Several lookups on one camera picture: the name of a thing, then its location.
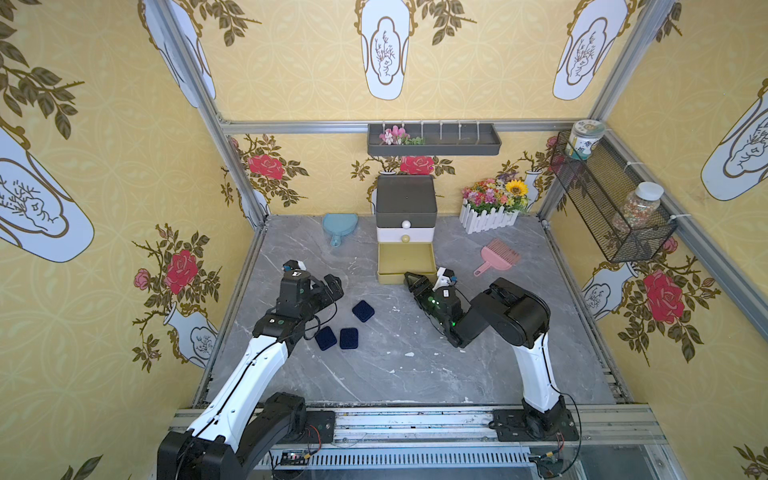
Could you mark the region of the small circuit board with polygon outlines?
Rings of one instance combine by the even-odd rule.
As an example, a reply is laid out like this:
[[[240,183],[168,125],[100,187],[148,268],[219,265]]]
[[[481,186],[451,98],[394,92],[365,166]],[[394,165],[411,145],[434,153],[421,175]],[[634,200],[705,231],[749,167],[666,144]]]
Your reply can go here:
[[[308,451],[284,450],[279,458],[278,465],[289,469],[301,469],[310,464],[312,454]]]

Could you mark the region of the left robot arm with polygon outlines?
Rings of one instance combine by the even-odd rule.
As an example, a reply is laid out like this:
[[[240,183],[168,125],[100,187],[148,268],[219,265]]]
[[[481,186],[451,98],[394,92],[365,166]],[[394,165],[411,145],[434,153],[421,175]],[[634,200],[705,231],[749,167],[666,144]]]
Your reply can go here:
[[[302,262],[286,262],[276,304],[256,322],[224,386],[184,432],[169,432],[159,445],[157,478],[246,479],[277,443],[321,441],[303,397],[263,394],[307,323],[343,295],[339,277],[317,279]]]

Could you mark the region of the three-drawer storage cabinet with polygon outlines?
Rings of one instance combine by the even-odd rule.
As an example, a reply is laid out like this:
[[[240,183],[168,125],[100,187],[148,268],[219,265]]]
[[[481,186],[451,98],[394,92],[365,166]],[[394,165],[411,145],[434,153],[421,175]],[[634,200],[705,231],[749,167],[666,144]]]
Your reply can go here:
[[[429,175],[381,174],[375,189],[377,278],[383,285],[405,281],[408,272],[433,279],[437,201]]]

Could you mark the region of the blue dustpan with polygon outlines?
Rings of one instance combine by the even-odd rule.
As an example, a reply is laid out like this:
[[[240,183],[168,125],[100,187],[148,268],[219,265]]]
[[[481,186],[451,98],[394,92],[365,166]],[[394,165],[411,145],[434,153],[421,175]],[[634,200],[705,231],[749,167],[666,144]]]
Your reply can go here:
[[[324,231],[330,236],[330,245],[339,247],[343,239],[353,233],[358,224],[358,215],[349,213],[328,213],[322,220]]]

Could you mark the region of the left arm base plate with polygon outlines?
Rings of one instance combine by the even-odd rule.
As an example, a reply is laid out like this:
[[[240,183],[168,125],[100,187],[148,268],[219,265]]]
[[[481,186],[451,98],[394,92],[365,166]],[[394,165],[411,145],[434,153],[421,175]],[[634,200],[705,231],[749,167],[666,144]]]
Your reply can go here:
[[[330,444],[334,441],[336,413],[332,410],[308,410],[299,443]]]

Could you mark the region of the navy brooch box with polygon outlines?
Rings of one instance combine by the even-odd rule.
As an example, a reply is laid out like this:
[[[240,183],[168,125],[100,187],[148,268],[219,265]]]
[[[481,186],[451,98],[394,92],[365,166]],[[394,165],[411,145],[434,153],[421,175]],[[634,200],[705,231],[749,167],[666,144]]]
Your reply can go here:
[[[329,350],[338,343],[336,334],[332,328],[328,326],[321,328],[315,335],[314,340],[321,351]]]
[[[353,315],[362,323],[370,320],[374,314],[374,308],[365,300],[361,300],[352,307]]]
[[[339,332],[339,346],[342,350],[355,350],[359,347],[357,328],[342,328]]]

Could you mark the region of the flowers in white fence planter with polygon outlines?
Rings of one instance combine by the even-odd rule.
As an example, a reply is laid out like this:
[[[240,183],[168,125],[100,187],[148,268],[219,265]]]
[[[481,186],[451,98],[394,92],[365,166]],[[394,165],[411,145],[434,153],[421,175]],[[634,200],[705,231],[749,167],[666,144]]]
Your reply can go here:
[[[459,220],[468,234],[511,226],[528,209],[528,193],[514,174],[480,180],[462,189]]]

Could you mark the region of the grey wall shelf tray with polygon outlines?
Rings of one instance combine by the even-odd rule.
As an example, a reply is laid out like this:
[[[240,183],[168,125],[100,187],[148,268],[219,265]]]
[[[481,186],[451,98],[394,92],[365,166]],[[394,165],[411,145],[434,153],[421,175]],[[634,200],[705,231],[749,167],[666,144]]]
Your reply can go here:
[[[385,128],[402,126],[424,145],[382,145]],[[479,121],[380,122],[367,124],[367,152],[371,156],[496,156],[502,140],[493,123]]]

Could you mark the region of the glass jar white lid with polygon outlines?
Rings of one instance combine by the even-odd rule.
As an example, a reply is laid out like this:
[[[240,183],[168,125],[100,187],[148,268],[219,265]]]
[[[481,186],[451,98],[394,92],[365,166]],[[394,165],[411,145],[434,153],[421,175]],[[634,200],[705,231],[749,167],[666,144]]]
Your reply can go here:
[[[664,188],[653,182],[641,182],[631,191],[612,223],[622,232],[644,227],[660,205]]]

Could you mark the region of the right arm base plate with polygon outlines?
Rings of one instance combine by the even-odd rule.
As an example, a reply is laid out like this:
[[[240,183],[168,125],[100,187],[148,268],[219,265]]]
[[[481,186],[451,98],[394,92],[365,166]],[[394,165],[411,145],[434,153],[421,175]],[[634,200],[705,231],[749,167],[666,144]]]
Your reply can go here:
[[[500,442],[566,442],[580,439],[576,420],[568,410],[541,415],[524,409],[497,409],[488,427]]]

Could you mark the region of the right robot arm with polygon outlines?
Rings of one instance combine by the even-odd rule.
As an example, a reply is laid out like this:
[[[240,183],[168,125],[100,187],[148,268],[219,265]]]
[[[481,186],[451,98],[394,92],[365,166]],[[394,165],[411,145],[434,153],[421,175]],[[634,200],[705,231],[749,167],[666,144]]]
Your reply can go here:
[[[526,427],[536,438],[556,430],[568,410],[550,367],[551,311],[539,296],[499,277],[464,309],[450,269],[440,269],[435,282],[425,275],[407,272],[404,284],[452,346],[468,346],[487,328],[510,344],[523,381]]]

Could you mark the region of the pink flowers on shelf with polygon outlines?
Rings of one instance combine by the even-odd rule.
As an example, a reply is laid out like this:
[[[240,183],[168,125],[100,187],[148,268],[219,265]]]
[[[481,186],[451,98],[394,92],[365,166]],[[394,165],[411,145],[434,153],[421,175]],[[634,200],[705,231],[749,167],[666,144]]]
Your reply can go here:
[[[391,128],[385,128],[379,135],[382,145],[424,145],[423,137],[411,136],[404,127],[394,125]]]

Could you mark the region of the jar with patterned lid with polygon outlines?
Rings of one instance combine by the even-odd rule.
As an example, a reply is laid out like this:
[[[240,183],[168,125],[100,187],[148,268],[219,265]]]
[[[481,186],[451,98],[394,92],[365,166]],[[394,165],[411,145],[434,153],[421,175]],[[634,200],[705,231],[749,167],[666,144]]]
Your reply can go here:
[[[575,122],[564,148],[565,155],[572,159],[587,160],[605,132],[606,126],[601,121],[584,119]]]

